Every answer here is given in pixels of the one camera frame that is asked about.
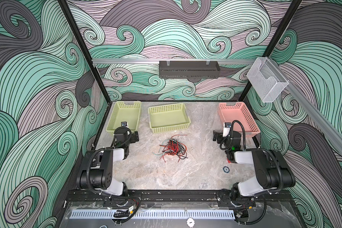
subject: clear plastic panel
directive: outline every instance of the clear plastic panel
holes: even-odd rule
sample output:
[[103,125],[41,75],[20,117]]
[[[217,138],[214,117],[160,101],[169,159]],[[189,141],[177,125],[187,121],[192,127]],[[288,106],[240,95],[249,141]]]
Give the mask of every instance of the clear plastic panel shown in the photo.
[[289,84],[287,80],[279,81],[270,67],[278,66],[267,57],[258,57],[247,73],[247,78],[264,103],[273,102]]

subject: red wire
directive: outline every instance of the red wire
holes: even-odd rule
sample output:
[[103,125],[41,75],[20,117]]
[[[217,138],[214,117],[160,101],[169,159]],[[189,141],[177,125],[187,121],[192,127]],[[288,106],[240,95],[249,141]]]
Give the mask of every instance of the red wire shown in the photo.
[[175,136],[177,136],[177,135],[172,136],[171,139],[169,139],[169,142],[166,145],[160,145],[160,146],[163,146],[163,151],[162,152],[164,152],[164,154],[160,157],[160,160],[161,160],[161,158],[163,158],[164,162],[166,162],[166,160],[165,160],[165,155],[166,154],[173,155],[173,156],[177,155],[179,157],[178,162],[180,161],[181,156],[187,158],[186,157],[187,147],[184,144],[180,143],[178,140],[173,139],[173,137],[175,137]]

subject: gray swirl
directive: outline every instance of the gray swirl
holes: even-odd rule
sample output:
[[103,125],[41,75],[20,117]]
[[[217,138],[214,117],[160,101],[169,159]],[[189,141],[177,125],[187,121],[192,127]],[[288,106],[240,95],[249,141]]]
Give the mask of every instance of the gray swirl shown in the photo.
[[5,211],[4,211],[4,217],[5,220],[10,224],[15,224],[20,221],[22,221],[27,214],[29,213],[32,204],[33,199],[31,196],[25,196],[23,197],[19,203],[16,209],[20,212],[16,213],[14,212],[13,208],[15,205],[15,201],[18,198],[18,196],[28,188],[36,188],[38,189],[38,202],[36,205],[36,208],[31,213],[29,218],[25,221],[25,223],[22,225],[21,228],[32,228],[35,224],[40,212],[42,211],[44,204],[46,202],[47,196],[48,196],[48,186],[46,181],[41,177],[29,177],[25,179],[23,182],[21,182],[13,191],[13,193],[10,195],[9,200],[7,201]]

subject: wave pattern wallpaper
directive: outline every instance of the wave pattern wallpaper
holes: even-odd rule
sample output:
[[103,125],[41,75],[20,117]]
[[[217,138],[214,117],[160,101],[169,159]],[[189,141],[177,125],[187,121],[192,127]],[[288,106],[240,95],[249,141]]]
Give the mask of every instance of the wave pattern wallpaper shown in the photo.
[[55,225],[106,107],[58,2],[0,0],[0,228]]
[[[271,57],[342,134],[342,1],[298,9]],[[290,192],[307,226],[342,228],[340,151],[289,91],[262,103],[251,89],[248,100],[261,147],[281,151],[297,178]]]
[[[303,5],[320,0],[305,1]],[[68,0],[93,58],[261,57],[291,1]],[[158,65],[97,65],[113,100],[236,100],[250,66],[220,78],[160,79]]]

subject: black cable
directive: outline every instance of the black cable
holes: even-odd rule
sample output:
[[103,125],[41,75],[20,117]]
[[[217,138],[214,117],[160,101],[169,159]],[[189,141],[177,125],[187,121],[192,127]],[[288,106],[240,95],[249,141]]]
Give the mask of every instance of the black cable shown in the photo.
[[94,193],[99,193],[99,192],[91,184],[91,180],[90,180],[91,162],[95,158],[96,154],[98,154],[99,152],[104,151],[104,150],[105,150],[105,148],[100,148],[100,149],[96,150],[94,153],[92,153],[92,155],[91,155],[91,157],[87,163],[87,167],[86,167],[86,184],[87,184],[88,189]]
[[129,216],[130,216],[130,212],[128,210],[126,210],[126,211],[117,210],[114,214],[114,218],[117,218],[117,219],[129,217]]
[[263,206],[263,211],[262,211],[262,214],[260,215],[260,217],[258,217],[255,221],[252,221],[252,222],[241,222],[241,221],[238,221],[238,218],[236,217],[236,221],[238,222],[238,224],[244,224],[244,225],[253,225],[253,224],[256,224],[258,223],[259,221],[261,221],[261,219],[265,216],[266,214],[266,208],[267,208],[267,205],[266,205],[266,199],[265,197],[262,197],[263,198],[263,203],[264,203],[264,206]]
[[132,131],[131,131],[128,127],[118,127],[117,129],[115,129],[115,131],[114,131],[114,138],[115,138],[115,132],[116,132],[117,130],[119,130],[119,129],[125,129],[125,130],[129,131],[129,135],[128,135],[129,137],[128,137],[127,140],[125,140],[122,144],[117,145],[117,146],[114,147],[114,148],[120,148],[121,146],[125,145],[125,144],[132,138]]
[[241,126],[242,134],[243,134],[243,149],[246,150],[246,132],[244,131],[244,127],[242,123],[238,120],[234,120],[231,124],[231,131],[232,131],[232,139],[233,139],[233,125],[234,123],[238,123]]
[[266,153],[269,154],[269,156],[270,156],[271,159],[273,160],[273,163],[274,163],[274,165],[275,165],[275,167],[276,167],[276,170],[278,171],[278,176],[279,176],[279,185],[278,185],[278,188],[277,188],[277,189],[274,189],[274,190],[272,190],[272,191],[270,191],[270,192],[279,192],[279,191],[281,191],[281,190],[283,189],[283,187],[284,187],[283,174],[281,173],[281,169],[280,169],[279,163],[278,163],[278,161],[276,160],[275,155],[274,155],[271,151],[266,150],[266,149],[262,149],[262,148],[260,148],[260,150],[262,150],[262,151],[264,151],[264,152],[266,152]]
[[[227,149],[230,148],[230,146],[232,145],[232,141],[233,141],[233,125],[234,125],[234,123],[238,123],[238,124],[241,126],[242,135],[243,135],[243,137],[242,137],[242,139],[243,139],[243,148],[244,148],[244,150],[246,150],[246,132],[244,131],[244,127],[243,127],[242,123],[241,123],[240,121],[238,121],[238,120],[234,120],[234,121],[232,122],[231,128],[230,128],[230,130],[229,130],[228,135],[225,136],[225,137],[223,138],[223,140],[220,142],[219,148],[220,148],[221,150],[227,150]],[[223,148],[222,145],[223,145],[224,141],[225,141],[229,136],[231,137],[231,142],[229,143],[228,146],[226,146],[225,148]]]

